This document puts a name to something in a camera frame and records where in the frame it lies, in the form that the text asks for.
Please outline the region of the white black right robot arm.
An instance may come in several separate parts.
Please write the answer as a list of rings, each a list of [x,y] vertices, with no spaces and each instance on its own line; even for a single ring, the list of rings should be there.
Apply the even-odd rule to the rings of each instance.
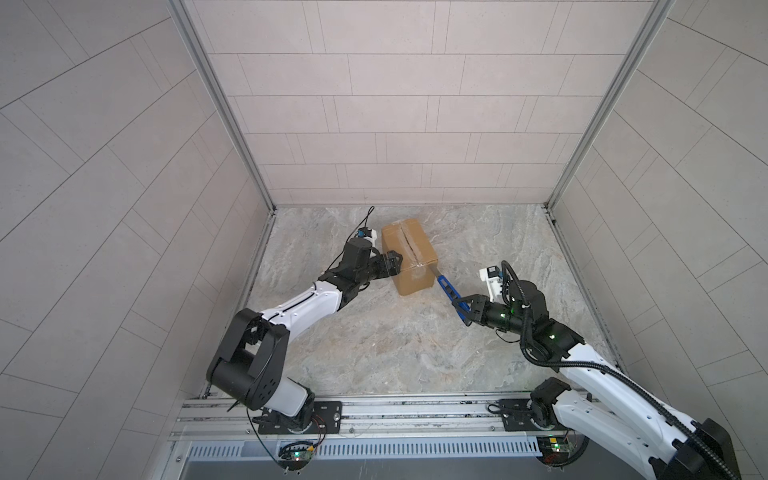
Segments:
[[[610,365],[584,338],[550,317],[529,281],[502,285],[500,301],[451,296],[466,325],[519,337],[523,356],[555,371],[531,394],[534,423],[561,425],[587,437],[645,479],[738,479],[730,434],[669,406]]]

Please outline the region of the brown cardboard express box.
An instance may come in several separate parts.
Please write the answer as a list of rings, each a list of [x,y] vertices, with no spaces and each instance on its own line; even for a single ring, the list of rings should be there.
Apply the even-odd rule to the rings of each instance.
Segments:
[[[438,255],[417,219],[406,219],[382,229],[382,247],[399,253],[403,260],[400,273],[393,277],[398,294],[408,296],[432,288],[436,276],[432,271]]]

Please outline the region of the blue utility knife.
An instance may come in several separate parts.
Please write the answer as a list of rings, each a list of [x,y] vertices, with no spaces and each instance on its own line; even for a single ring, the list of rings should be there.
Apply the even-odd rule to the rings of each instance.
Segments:
[[[456,311],[461,321],[465,326],[470,326],[471,319],[469,318],[469,305],[462,300],[462,296],[457,292],[450,281],[440,272],[436,264],[431,264],[429,268],[435,276],[438,285],[450,300],[452,307]]]

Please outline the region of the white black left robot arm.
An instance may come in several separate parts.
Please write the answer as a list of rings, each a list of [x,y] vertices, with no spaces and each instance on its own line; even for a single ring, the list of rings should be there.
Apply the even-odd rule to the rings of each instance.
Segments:
[[[206,380],[249,410],[267,409],[292,431],[312,423],[315,395],[283,374],[289,343],[319,320],[343,309],[373,280],[395,277],[403,257],[382,253],[373,231],[348,240],[337,266],[303,293],[263,311],[233,317],[206,372]]]

